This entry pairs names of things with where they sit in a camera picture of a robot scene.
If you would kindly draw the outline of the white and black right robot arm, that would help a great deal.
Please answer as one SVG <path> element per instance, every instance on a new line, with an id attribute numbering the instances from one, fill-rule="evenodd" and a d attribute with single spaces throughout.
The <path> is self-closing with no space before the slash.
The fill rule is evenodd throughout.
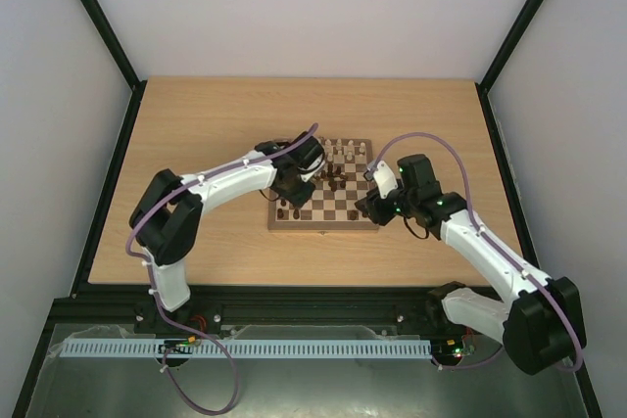
<path id="1" fill-rule="evenodd" d="M 394 217 L 414 220 L 464 257 L 497 294 L 490 299 L 450 282 L 427 307 L 429 324 L 441 332 L 459 324 L 491 338 L 529 375 L 566 357 L 580 367 L 587 339 L 575 284 L 526 261 L 483 223 L 465 197 L 443 192 L 426 156 L 402 158 L 398 167 L 367 166 L 364 177 L 374 186 L 357 201 L 358 211 L 378 226 Z"/>

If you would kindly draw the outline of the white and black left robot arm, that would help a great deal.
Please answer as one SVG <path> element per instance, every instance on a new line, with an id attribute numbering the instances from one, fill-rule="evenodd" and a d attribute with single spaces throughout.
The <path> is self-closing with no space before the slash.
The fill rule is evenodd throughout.
<path id="1" fill-rule="evenodd" d="M 313 195 L 313 177 L 324 167 L 325 152 L 315 138 L 317 125 L 289 143 L 265 141 L 244 156 L 197 173 L 158 172 L 129 219 L 126 253 L 142 259 L 149 293 L 174 312 L 191 291 L 185 259 L 195 245 L 203 216 L 243 195 L 273 192 L 294 208 Z"/>

